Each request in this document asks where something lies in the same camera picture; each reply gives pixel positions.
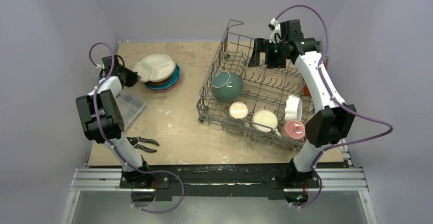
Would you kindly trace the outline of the cream divided plate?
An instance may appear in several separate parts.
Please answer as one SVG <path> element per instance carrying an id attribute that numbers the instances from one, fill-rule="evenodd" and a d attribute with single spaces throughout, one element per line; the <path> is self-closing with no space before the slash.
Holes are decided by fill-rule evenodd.
<path id="1" fill-rule="evenodd" d="M 173 74 L 175 68 L 176 63 L 169 55 L 153 54 L 142 58 L 132 70 L 138 74 L 141 82 L 147 83 L 166 80 Z"/>

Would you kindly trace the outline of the white scalloped teal bowl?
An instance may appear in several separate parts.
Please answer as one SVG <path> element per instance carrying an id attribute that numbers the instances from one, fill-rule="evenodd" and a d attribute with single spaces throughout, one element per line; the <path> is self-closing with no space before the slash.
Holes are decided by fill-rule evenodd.
<path id="1" fill-rule="evenodd" d="M 231 103 L 241 94 L 243 88 L 243 79 L 230 71 L 218 73 L 211 83 L 213 97 L 222 103 Z"/>

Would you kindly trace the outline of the cream dragon mug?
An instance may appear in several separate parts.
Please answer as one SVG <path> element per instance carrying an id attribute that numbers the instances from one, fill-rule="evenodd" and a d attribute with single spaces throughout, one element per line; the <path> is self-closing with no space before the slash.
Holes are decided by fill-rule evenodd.
<path id="1" fill-rule="evenodd" d="M 244 133 L 246 130 L 238 126 L 250 127 L 249 123 L 246 121 L 248 114 L 249 111 L 246 104 L 242 102 L 233 103 L 228 112 L 228 121 L 232 124 L 228 126 L 227 130 L 234 134 Z"/>

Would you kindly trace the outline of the green floral mug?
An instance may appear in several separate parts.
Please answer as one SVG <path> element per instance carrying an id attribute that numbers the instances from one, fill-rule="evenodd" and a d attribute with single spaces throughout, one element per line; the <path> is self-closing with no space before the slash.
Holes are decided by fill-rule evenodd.
<path id="1" fill-rule="evenodd" d="M 274 133 L 281 137 L 281 133 L 278 131 L 278 118 L 270 110 L 262 109 L 258 110 L 253 114 L 252 126 L 265 133 Z"/>

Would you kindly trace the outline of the pink ghost mug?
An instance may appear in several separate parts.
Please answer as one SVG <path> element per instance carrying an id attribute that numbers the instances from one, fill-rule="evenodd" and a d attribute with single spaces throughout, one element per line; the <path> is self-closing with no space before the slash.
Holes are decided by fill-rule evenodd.
<path id="1" fill-rule="evenodd" d="M 301 142 L 305 141 L 305 125 L 298 120 L 288 120 L 281 129 L 281 135 L 287 139 Z"/>

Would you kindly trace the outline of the orange red plate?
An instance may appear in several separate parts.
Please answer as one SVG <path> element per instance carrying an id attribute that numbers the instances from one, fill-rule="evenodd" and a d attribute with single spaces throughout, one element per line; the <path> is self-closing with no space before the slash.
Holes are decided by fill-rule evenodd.
<path id="1" fill-rule="evenodd" d="M 328 59 L 327 58 L 323 62 L 323 65 L 324 65 L 325 70 L 327 71 L 328 70 Z M 313 87 L 316 87 L 314 78 L 310 78 L 310 79 L 308 79 L 308 81 L 304 81 L 304 85 L 303 85 L 303 95 L 304 96 L 312 97 L 311 89 L 309 87 L 310 84 L 312 84 Z"/>

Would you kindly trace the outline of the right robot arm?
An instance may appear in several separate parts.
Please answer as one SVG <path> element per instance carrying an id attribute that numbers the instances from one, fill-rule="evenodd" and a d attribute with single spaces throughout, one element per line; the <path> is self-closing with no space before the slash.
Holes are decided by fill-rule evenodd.
<path id="1" fill-rule="evenodd" d="M 324 151 L 347 137 L 354 121 L 356 107 L 339 101 L 339 93 L 330 80 L 323 63 L 318 42 L 305 38 L 300 20 L 269 23 L 268 39 L 256 38 L 249 67 L 260 65 L 260 55 L 268 69 L 285 68 L 290 60 L 301 73 L 314 103 L 315 114 L 306 123 L 306 142 L 300 153 L 289 162 L 283 180 L 294 187 L 313 177 L 314 166 Z"/>

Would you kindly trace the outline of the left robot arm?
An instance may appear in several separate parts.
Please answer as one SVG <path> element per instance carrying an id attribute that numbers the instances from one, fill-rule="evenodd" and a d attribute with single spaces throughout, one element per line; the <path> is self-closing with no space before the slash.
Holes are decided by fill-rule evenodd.
<path id="1" fill-rule="evenodd" d="M 143 156 L 131 145 L 125 135 L 125 123 L 116 102 L 124 86 L 131 87 L 138 81 L 138 74 L 125 67 L 119 55 L 103 58 L 103 70 L 112 76 L 100 76 L 100 87 L 87 95 L 76 98 L 76 106 L 85 137 L 108 148 L 122 164 L 122 182 L 148 187 L 152 174 Z"/>

